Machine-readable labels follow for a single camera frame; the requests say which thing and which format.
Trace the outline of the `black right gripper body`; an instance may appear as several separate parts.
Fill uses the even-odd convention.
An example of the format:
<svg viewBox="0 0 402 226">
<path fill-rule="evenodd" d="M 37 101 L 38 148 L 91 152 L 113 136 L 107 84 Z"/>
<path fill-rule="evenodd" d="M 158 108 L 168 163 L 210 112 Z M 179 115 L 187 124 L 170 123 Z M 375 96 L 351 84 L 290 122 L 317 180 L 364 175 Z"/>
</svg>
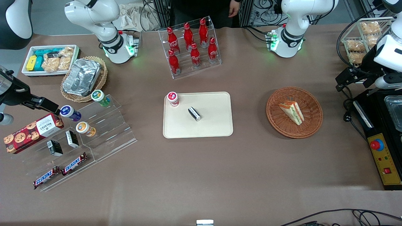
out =
<svg viewBox="0 0 402 226">
<path fill-rule="evenodd" d="M 33 107 L 35 103 L 32 102 L 30 87 L 14 77 L 13 70 L 7 70 L 2 67 L 0 73 L 0 103 L 8 106 L 24 105 L 26 107 Z"/>
</svg>

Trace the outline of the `bystander bare hand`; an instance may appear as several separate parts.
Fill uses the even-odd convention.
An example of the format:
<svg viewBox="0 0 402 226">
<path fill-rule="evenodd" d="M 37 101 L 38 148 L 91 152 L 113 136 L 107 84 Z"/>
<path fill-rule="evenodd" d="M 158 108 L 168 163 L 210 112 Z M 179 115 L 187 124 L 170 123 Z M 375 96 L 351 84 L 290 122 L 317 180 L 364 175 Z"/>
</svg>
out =
<svg viewBox="0 0 402 226">
<path fill-rule="evenodd" d="M 241 0 L 231 0 L 229 4 L 229 18 L 235 17 L 240 9 Z"/>
</svg>

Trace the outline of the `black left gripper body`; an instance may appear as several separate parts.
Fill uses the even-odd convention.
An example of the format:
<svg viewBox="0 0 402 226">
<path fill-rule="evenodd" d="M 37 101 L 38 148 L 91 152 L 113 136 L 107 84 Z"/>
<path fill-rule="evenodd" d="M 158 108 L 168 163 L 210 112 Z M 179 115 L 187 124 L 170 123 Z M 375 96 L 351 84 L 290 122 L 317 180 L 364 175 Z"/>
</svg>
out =
<svg viewBox="0 0 402 226">
<path fill-rule="evenodd" d="M 352 83 L 358 83 L 365 79 L 363 83 L 374 83 L 382 75 L 382 66 L 374 61 L 377 48 L 373 47 L 363 57 L 362 63 L 353 69 Z"/>
</svg>

